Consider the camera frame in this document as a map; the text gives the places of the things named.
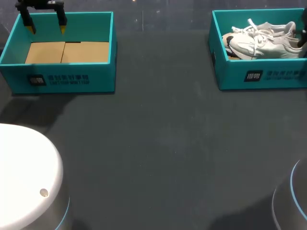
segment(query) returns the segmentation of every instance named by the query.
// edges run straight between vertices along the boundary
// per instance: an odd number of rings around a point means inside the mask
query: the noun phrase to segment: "cardboard box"
[[[25,63],[61,63],[64,47],[65,42],[32,43]]]
[[[0,71],[14,94],[114,92],[117,38],[113,12],[66,13],[65,34],[60,31],[56,13],[32,13],[31,17],[36,34],[24,27],[18,15],[0,57]],[[43,60],[45,51],[29,52],[31,46],[40,46],[38,43],[50,45],[51,42],[61,43],[52,52],[47,52],[53,63],[42,63],[46,62]],[[58,62],[62,44],[71,42],[81,42],[81,46],[92,49],[91,59],[80,58],[72,62],[70,58],[67,63]],[[87,42],[99,43],[101,47],[93,50]],[[63,55],[70,53],[67,51],[64,48]],[[86,51],[80,51],[80,54],[86,55]],[[37,55],[42,57],[40,63],[30,63]]]
[[[107,62],[109,42],[66,43],[62,63]]]
[[[32,43],[26,64],[107,62],[109,42]]]
[[[303,29],[303,10],[213,11],[208,44],[219,89],[306,88],[307,58],[234,60],[228,58],[222,43],[222,36],[231,32],[232,26],[245,28],[249,18],[256,25],[294,21],[297,30]]]

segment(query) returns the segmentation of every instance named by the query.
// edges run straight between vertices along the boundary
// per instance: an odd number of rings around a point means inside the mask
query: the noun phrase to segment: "shoelace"
[[[274,41],[274,34],[272,30],[266,31],[266,30],[258,30],[257,26],[253,23],[251,19],[248,19],[248,24],[250,26],[244,28],[244,29],[238,29],[236,27],[231,27],[234,33],[243,33],[246,35],[251,36],[255,40],[254,44],[254,55],[256,54],[256,50],[258,47],[258,44],[261,44],[263,42],[266,42],[267,40]]]
[[[257,26],[253,23],[253,21],[251,19],[248,19],[248,23],[250,26],[244,28],[244,29],[239,29],[236,27],[231,27],[231,29],[233,30],[234,33],[242,33],[242,34],[253,34],[255,31],[254,29],[257,28]]]
[[[250,36],[253,37],[255,40],[254,55],[256,54],[256,49],[258,47],[258,44],[267,42],[267,40],[274,41],[273,35],[269,34],[268,31],[256,30],[255,33],[250,34]]]

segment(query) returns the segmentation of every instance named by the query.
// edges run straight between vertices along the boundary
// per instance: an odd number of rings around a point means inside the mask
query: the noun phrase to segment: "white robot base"
[[[71,230],[59,152],[39,132],[0,124],[0,230]]]

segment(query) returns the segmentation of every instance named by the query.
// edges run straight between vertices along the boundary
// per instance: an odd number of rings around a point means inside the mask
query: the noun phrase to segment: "teal box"
[[[296,23],[303,29],[304,9],[265,9],[213,11],[209,32],[209,48],[220,90],[306,88],[307,58],[229,60],[222,36],[231,27],[245,28],[251,18],[256,24]]]
[[[113,12],[66,13],[65,34],[56,13],[31,14],[36,34],[18,15],[0,58],[0,71],[14,94],[114,92],[117,38]],[[109,42],[107,62],[25,64],[32,42]]]

